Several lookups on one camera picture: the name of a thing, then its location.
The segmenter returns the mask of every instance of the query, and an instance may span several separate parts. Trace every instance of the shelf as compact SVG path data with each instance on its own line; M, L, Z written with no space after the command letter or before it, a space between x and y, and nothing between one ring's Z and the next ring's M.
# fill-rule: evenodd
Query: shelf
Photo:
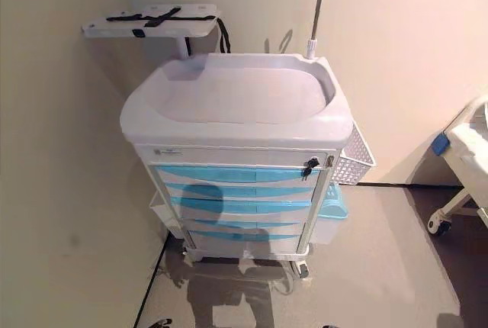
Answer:
M144 27L147 21L107 21L107 17L130 16L142 14L157 17L171 11L173 8L181 10L174 17L207 17L215 18L208 21L163 21L158 27ZM145 37L205 37L215 27L220 11L213 4L172 4L147 5L142 11L116 11L107 17L98 18L82 26L87 38L100 37L134 37L133 30L142 31Z

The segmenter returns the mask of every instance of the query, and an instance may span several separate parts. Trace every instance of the white plastic top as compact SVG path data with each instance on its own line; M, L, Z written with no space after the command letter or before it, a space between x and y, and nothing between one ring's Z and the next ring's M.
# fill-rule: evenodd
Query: white plastic top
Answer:
M159 67L120 116L132 143L341 149L352 116L327 61L210 54Z
M144 32L146 37L205 37L215 27L217 19L209 21L164 21L158 27L144 27L147 21L107 21L108 17L129 16L142 14L157 17L171 9L179 7L181 10L175 17L206 17L220 16L220 11L213 4L172 4L147 5L142 11L116 11L106 17L98 18L83 25L82 30L88 38L99 37L134 37L133 29Z

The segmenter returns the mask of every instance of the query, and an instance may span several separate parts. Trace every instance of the black cord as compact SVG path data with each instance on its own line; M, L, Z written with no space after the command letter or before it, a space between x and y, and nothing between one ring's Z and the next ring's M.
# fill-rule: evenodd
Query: black cord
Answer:
M165 241L164 245L162 246L161 253L159 254L158 262L156 262L156 266L154 267L154 272L152 273L151 281L149 282L149 286L147 287L146 294L144 295L143 302L140 305L139 312L137 313L136 322L134 323L133 328L137 328L137 325L139 324L140 317L141 317L141 315L143 315L144 305L146 305L147 297L149 296L149 293L151 292L151 287L153 286L154 279L156 278L156 274L158 273L158 267L159 267L159 264L161 263L162 255L164 254L164 252L166 250L166 245L168 244L168 240L169 240L169 238L171 238L171 236L172 236L171 233L168 233L168 235L166 236L166 241Z
M220 28L220 52L221 53L230 53L230 40L229 40L229 32L227 32L226 26L223 23L222 19L217 18L217 23L219 24ZM223 44L226 44L227 52L223 48Z

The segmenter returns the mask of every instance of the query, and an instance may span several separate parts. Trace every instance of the black strap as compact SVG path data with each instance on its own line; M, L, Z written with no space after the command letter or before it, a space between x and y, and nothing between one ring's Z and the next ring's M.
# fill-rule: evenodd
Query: black strap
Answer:
M165 14L158 17L150 17L149 15L143 17L142 14L121 15L120 17L108 17L107 21L148 21L144 27L158 27L163 21L168 20L172 15L178 13L181 8L173 8Z
M181 8L173 8L157 17L143 16L142 14L121 15L120 17L108 17L107 21L148 21L144 24L144 27L158 27L163 21L212 21L215 19L215 15L207 15L206 17L174 17L173 15L180 10ZM217 24L220 29L220 52L230 53L229 32L222 19L217 18Z
M191 56L191 44L190 44L190 38L185 37L185 43L186 43L186 51L188 52L188 57Z

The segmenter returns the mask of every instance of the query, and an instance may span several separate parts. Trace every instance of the blue drawer front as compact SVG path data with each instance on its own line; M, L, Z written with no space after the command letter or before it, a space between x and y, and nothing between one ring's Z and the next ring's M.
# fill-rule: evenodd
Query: blue drawer front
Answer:
M195 220L197 223L204 223L215 227L235 227L236 229L255 229L257 223L252 221L225 221L225 220Z
M192 233L212 236L213 238L235 240L240 242L267 242L269 240L282 240L294 238L297 235L278 234L241 234L241 233L220 233L218 231L192 231Z
M300 169L241 168L225 166L157 166L158 170L210 182L256 183L302 178Z
M272 202L272 201L237 201L204 200L196 198L171 198L172 204L202 211L227 214L269 214L273 212L295 211L307 208L309 201Z
M207 197L243 197L243 198L258 198L258 197L277 197L294 195L296 193L303 193L312 191L308 187L235 187L235 186L220 186L214 185L180 185L176 183L167 183L167 187L174 189L181 189Z
M299 223L255 223L252 221L225 221L225 220L195 220L215 227L235 227L236 229L263 229L267 227L289 227Z

